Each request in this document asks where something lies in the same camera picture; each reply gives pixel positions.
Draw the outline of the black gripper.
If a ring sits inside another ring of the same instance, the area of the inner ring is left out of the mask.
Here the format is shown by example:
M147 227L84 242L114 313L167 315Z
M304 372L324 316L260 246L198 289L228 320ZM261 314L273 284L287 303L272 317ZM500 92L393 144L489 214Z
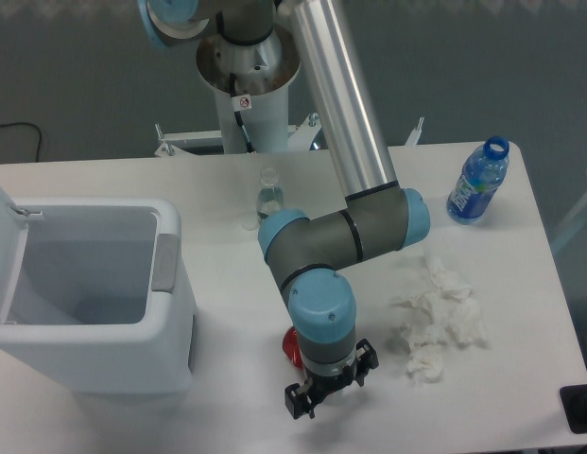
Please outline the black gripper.
M369 372L379 366L379 359L369 341L362 339L356 345L356 352L335 363L318 363L302 355L302 364L304 383L285 388L285 406L294 420L305 415L314 419L318 404L354 382L363 387Z

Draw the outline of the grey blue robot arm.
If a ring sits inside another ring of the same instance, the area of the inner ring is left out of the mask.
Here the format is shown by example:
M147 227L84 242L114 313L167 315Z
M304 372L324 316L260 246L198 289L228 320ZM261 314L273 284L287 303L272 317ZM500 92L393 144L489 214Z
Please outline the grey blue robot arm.
M317 218L283 209L260 223L262 255L297 334L304 380L285 389L294 418L352 384L379 360L355 335L356 301L342 271L423 240L422 196L400 186L378 129L338 1L141 1L159 47L194 42L213 92L223 148L276 153L287 145L288 88L305 73L342 207Z

